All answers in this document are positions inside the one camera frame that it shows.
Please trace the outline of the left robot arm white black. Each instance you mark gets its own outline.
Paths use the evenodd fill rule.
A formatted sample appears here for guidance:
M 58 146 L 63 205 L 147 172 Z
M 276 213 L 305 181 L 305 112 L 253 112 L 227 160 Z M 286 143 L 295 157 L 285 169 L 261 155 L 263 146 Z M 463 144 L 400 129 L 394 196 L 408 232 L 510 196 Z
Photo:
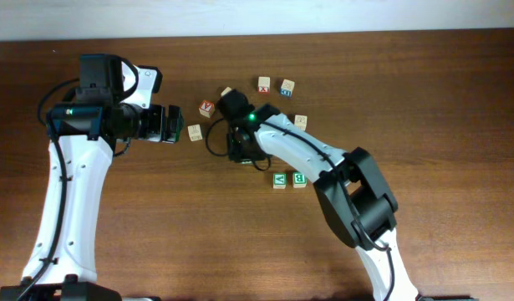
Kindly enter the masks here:
M 21 282 L 0 288 L 1 300 L 120 300 L 98 285 L 95 235 L 104 180 L 134 140 L 175 144 L 181 108 L 154 105 L 163 74 L 114 54 L 83 54 L 79 76 L 61 102 L 38 120 L 49 138 L 48 188 L 36 243 Z

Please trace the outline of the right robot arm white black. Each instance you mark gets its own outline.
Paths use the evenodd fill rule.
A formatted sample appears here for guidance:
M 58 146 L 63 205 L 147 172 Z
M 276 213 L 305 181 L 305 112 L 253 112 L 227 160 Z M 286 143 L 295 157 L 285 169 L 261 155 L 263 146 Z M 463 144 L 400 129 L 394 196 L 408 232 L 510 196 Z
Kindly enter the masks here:
M 256 165 L 277 157 L 312 182 L 331 231 L 360 256 L 374 299 L 420 299 L 399 254 L 398 203 L 365 149 L 346 151 L 325 144 L 278 108 L 256 108 L 235 89 L 223 93 L 216 107 L 229 126 L 230 161 Z

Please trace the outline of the wooden block green B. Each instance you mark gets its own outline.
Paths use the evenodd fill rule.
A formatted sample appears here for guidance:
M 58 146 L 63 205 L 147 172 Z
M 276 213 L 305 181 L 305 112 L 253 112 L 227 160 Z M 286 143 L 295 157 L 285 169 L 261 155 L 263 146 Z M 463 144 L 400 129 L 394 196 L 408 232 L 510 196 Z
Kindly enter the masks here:
M 293 173 L 293 187 L 294 188 L 304 188 L 308 184 L 307 177 L 298 171 Z

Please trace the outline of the wooden block green V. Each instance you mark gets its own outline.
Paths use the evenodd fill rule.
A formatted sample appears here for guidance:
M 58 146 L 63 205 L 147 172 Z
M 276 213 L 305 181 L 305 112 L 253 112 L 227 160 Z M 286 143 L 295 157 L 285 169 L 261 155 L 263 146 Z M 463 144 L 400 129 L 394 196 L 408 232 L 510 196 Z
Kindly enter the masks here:
M 272 184 L 274 189 L 285 189 L 288 184 L 287 175 L 285 173 L 274 173 Z

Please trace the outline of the wooden block plain picture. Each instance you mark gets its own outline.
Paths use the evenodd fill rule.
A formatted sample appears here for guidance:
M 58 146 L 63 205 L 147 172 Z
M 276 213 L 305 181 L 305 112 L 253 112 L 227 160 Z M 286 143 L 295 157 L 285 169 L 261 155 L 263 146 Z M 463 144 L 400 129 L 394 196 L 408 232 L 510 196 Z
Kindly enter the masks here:
M 308 124 L 308 117 L 306 115 L 295 115 L 294 125 L 300 130 L 305 131 Z

